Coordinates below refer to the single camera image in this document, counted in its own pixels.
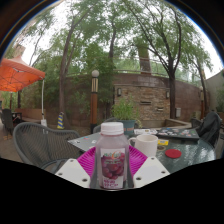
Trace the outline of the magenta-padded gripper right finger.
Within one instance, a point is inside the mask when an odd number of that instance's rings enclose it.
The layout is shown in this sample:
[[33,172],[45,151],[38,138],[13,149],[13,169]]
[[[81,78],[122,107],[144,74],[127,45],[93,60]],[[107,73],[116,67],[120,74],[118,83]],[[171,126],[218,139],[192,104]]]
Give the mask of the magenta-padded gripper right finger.
[[128,187],[140,188],[169,175],[156,157],[147,157],[136,148],[129,147]]

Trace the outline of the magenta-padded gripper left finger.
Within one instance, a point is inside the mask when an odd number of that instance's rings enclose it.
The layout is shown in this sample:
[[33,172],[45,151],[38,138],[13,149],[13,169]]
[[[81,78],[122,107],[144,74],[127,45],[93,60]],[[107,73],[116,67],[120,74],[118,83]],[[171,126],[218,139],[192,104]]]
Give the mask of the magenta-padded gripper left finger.
[[78,159],[68,159],[56,175],[84,188],[97,189],[95,148],[92,147]]

